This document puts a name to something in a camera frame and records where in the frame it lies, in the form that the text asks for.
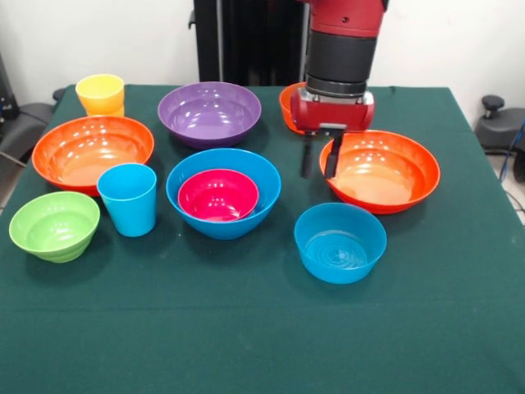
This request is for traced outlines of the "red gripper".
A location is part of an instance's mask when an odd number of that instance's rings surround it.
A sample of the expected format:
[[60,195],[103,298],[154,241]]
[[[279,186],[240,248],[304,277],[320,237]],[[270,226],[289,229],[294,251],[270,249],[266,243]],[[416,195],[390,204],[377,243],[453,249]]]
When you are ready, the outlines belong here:
[[[290,99],[292,120],[297,129],[304,132],[318,131],[365,131],[372,123],[374,98],[371,92],[357,98],[335,98],[296,90]],[[300,168],[302,178],[308,178],[313,161],[313,133],[304,134],[303,156]],[[325,178],[336,175],[342,133],[334,133],[331,151],[326,157]]]

